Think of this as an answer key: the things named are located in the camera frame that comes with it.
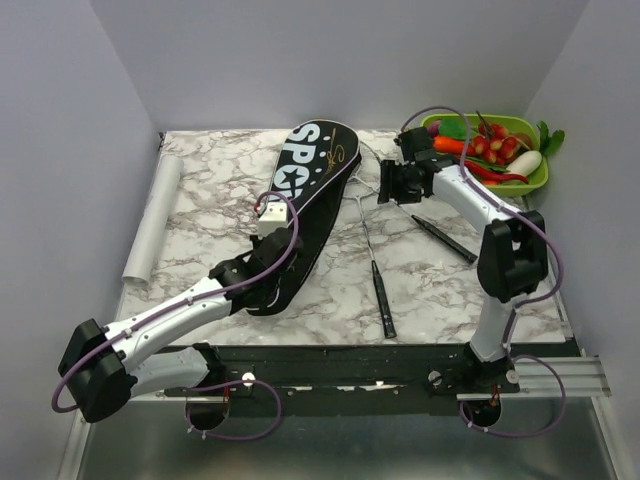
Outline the badminton racket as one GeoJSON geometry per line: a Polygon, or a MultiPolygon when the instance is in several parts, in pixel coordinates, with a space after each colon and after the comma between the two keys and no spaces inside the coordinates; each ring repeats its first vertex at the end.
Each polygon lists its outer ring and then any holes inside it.
{"type": "MultiPolygon", "coordinates": [[[[361,225],[362,225],[364,233],[365,233],[365,238],[366,238],[366,242],[367,242],[367,248],[369,249],[369,253],[370,253],[371,259],[374,260],[375,255],[373,253],[372,246],[371,246],[369,230],[368,230],[368,227],[367,227],[367,224],[366,224],[366,220],[365,220],[364,209],[362,207],[362,199],[364,197],[368,197],[368,196],[371,196],[371,195],[378,195],[379,191],[376,188],[374,188],[373,186],[371,186],[370,184],[368,184],[366,181],[364,181],[362,178],[360,178],[357,173],[352,173],[350,175],[348,183],[350,185],[362,186],[366,190],[366,193],[363,194],[363,195],[358,195],[358,194],[345,195],[344,198],[345,199],[349,199],[349,200],[353,200],[353,201],[356,202],[356,205],[357,205],[357,208],[358,208],[358,212],[359,212],[359,215],[360,215],[361,225]]],[[[431,236],[432,238],[436,239],[439,243],[444,245],[447,249],[449,249],[450,251],[454,252],[456,255],[458,255],[460,258],[462,258],[468,265],[473,265],[477,261],[478,256],[476,254],[474,254],[473,252],[468,250],[466,247],[461,245],[459,242],[457,242],[456,240],[451,238],[448,234],[446,234],[444,231],[439,229],[433,223],[431,223],[431,222],[427,221],[426,219],[423,219],[423,218],[421,218],[421,217],[419,217],[419,216],[417,216],[415,214],[412,214],[412,213],[408,212],[406,209],[404,209],[397,202],[392,202],[392,205],[396,209],[398,209],[400,212],[402,212],[405,216],[410,218],[422,231],[426,232],[429,236],[431,236]]]]}
{"type": "Polygon", "coordinates": [[[360,171],[363,167],[363,163],[364,161],[361,160],[360,163],[354,168],[353,172],[350,174],[344,198],[353,201],[357,207],[360,218],[360,225],[364,233],[366,248],[370,258],[370,270],[373,288],[376,296],[378,311],[381,318],[383,334],[384,338],[389,340],[395,339],[397,337],[397,332],[392,317],[384,279],[376,261],[375,252],[371,242],[370,230],[367,225],[363,205],[364,200],[368,197],[371,197],[374,193],[377,192],[377,190],[360,177],[360,171]]]}

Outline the black sport racket bag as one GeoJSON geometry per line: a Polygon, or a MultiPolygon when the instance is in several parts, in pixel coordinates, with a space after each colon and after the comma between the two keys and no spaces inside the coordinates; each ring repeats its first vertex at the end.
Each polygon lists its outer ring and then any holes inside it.
{"type": "Polygon", "coordinates": [[[290,199],[299,219],[301,252],[280,277],[275,294],[252,316],[284,311],[313,270],[336,222],[342,197],[361,162],[356,132],[336,121],[311,120],[294,128],[281,146],[269,189],[290,199]]]}

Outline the white shuttlecock tube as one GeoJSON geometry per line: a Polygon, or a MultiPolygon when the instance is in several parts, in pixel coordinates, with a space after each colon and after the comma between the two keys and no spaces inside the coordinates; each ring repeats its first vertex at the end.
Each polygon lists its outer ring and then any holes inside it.
{"type": "Polygon", "coordinates": [[[177,157],[166,157],[159,161],[143,217],[122,273],[121,279],[125,284],[149,283],[183,168],[183,161],[177,157]]]}

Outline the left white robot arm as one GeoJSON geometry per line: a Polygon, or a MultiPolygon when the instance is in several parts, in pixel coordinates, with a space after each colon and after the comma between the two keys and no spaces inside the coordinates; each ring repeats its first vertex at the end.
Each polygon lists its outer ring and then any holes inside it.
{"type": "Polygon", "coordinates": [[[53,410],[78,410],[89,423],[110,417],[143,386],[148,359],[161,349],[207,323],[270,305],[300,248],[298,230],[280,227],[161,305],[106,326],[80,323],[58,366],[53,410]]]}

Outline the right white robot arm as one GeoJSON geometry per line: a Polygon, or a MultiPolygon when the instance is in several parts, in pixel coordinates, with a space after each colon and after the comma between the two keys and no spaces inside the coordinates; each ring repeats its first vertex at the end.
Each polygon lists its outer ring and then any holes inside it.
{"type": "Polygon", "coordinates": [[[482,234],[476,273],[485,298],[479,324],[465,347],[460,379],[480,392],[510,368],[509,337],[516,305],[534,293],[548,274],[544,220],[536,212],[513,211],[450,160],[380,164],[378,201],[418,203],[435,196],[482,234]]]}

